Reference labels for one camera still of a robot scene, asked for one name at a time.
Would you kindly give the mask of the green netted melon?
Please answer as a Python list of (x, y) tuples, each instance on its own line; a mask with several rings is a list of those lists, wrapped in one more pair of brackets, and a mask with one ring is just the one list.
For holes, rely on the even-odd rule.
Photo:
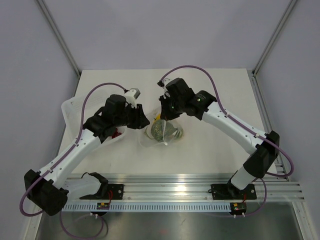
[(172, 139), (178, 128), (171, 122), (159, 119), (151, 125), (150, 133), (157, 142), (167, 142)]

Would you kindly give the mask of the clear dotted zip bag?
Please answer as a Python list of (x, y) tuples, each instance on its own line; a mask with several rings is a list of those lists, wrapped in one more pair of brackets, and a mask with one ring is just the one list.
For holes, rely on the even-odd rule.
[(184, 137), (184, 130), (177, 120), (163, 120), (160, 116), (160, 107), (146, 115), (150, 124), (141, 130), (138, 137), (142, 147), (168, 146)]

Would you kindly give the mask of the red grape bunch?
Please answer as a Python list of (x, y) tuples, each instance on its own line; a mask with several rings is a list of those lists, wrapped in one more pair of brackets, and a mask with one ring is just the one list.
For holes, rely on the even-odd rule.
[(115, 132), (112, 134), (111, 138), (112, 138), (112, 139), (115, 139), (115, 138), (121, 136), (122, 134), (123, 134), (123, 133), (122, 133), (121, 131), (119, 131), (118, 128), (116, 128), (116, 129), (115, 129)]

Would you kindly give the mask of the yellow bell pepper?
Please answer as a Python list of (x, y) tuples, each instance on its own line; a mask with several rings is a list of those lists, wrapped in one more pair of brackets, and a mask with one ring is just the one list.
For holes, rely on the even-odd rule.
[(158, 114), (155, 118), (154, 121), (160, 120), (161, 119), (161, 114)]

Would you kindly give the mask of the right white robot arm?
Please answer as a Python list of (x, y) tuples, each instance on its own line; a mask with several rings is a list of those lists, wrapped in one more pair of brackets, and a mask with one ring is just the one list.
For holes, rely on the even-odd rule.
[(212, 184), (214, 200), (255, 200), (253, 181), (263, 178), (279, 155), (280, 136), (275, 131), (256, 130), (239, 118), (223, 113), (216, 97), (205, 90), (194, 93), (184, 79), (165, 78), (157, 83), (164, 93), (159, 97), (160, 118), (171, 121), (185, 113), (206, 122), (236, 141), (248, 159), (225, 184)]

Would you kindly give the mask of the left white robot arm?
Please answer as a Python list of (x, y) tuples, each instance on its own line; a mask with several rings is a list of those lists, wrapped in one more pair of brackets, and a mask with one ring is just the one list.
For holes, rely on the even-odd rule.
[(103, 199), (109, 196), (109, 181), (97, 172), (78, 180), (67, 178), (92, 151), (103, 143), (113, 142), (112, 136), (120, 127), (140, 130), (149, 125), (142, 105), (136, 102), (139, 95), (137, 88), (132, 88), (123, 95), (110, 95), (105, 105), (80, 127), (79, 135), (68, 149), (39, 171), (31, 169), (24, 175), (24, 197), (49, 216), (54, 216), (67, 202), (74, 199)]

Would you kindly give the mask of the white perforated plastic basket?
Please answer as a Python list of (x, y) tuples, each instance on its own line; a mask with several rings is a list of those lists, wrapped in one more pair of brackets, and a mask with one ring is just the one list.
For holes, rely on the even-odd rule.
[[(113, 93), (113, 91), (110, 92), (106, 89), (103, 89), (102, 87), (95, 90), (86, 102), (83, 122), (85, 123), (86, 120), (89, 117), (92, 117), (100, 107), (103, 107), (106, 103), (106, 99)], [(66, 139), (69, 142), (74, 140), (79, 134), (82, 107), (86, 96), (86, 94), (74, 96), (63, 102), (61, 105), (62, 115), (66, 125)], [(128, 133), (127, 128), (123, 126), (119, 127), (117, 129), (117, 132), (120, 133), (119, 136), (116, 136), (114, 138), (108, 137), (107, 140), (101, 145), (101, 147), (105, 147), (117, 141), (121, 141)]]

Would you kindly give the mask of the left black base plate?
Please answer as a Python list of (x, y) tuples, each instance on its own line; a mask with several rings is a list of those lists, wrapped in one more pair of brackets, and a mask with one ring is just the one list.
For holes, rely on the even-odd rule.
[(80, 197), (80, 200), (122, 200), (124, 195), (123, 184), (109, 183), (107, 186), (101, 187), (97, 193), (88, 194)]

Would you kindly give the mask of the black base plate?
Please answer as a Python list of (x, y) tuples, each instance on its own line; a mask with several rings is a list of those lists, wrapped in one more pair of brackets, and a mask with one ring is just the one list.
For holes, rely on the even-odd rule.
[(80, 200), (122, 200), (124, 195), (123, 184), (109, 183), (107, 186), (101, 187), (97, 193), (88, 194), (80, 197)]
[(213, 200), (256, 200), (257, 194), (254, 184), (248, 184), (243, 190), (239, 190), (232, 184), (214, 183), (210, 185), (208, 193)]

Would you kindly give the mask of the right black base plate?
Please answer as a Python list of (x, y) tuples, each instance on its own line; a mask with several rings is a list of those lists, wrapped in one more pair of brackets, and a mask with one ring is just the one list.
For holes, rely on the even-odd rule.
[(232, 184), (214, 183), (210, 185), (208, 193), (213, 200), (256, 200), (257, 194), (254, 184), (248, 184), (243, 190), (239, 190)]

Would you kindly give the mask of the left aluminium frame post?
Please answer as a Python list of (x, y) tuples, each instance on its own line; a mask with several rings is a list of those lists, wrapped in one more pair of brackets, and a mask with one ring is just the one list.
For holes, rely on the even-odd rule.
[(52, 34), (54, 35), (59, 47), (61, 48), (63, 54), (65, 55), (69, 65), (74, 71), (75, 75), (79, 79), (81, 77), (82, 70), (79, 68), (75, 58), (73, 57), (48, 5), (45, 0), (35, 0), (34, 1), (39, 8), (39, 11), (43, 15), (45, 21), (47, 22)]

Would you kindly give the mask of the aluminium frame post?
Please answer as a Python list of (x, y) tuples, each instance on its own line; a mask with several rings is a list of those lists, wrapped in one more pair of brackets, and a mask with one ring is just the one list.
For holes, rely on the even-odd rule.
[(34, 1), (39, 8), (39, 11), (43, 15), (45, 21), (47, 22), (52, 34), (54, 35), (59, 47), (61, 48), (63, 54), (65, 55), (69, 65), (74, 71), (75, 75), (79, 79), (81, 77), (82, 70), (79, 68), (75, 58), (73, 57), (48, 5), (45, 0), (35, 0)]
[(281, 15), (277, 25), (275, 26), (265, 48), (263, 49), (260, 57), (258, 58), (257, 63), (252, 69), (252, 75), (256, 77), (261, 70), (263, 64), (267, 60), (268, 55), (271, 53), (273, 47), (275, 46), (278, 38), (280, 37), (282, 31), (284, 30), (289, 18), (291, 17), (293, 11), (295, 10), (299, 0), (290, 0), (288, 5), (286, 6), (283, 14)]

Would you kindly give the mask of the right aluminium frame post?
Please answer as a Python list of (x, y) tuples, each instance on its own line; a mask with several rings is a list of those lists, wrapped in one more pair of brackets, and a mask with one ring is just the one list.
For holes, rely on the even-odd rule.
[(278, 38), (280, 37), (282, 31), (284, 30), (289, 18), (291, 17), (293, 11), (295, 10), (299, 0), (290, 0), (288, 5), (286, 6), (283, 14), (281, 15), (277, 25), (275, 26), (265, 48), (263, 49), (260, 57), (258, 58), (257, 63), (252, 69), (252, 75), (256, 77), (261, 70), (263, 64), (267, 60), (268, 55), (271, 53), (273, 47), (275, 46)]

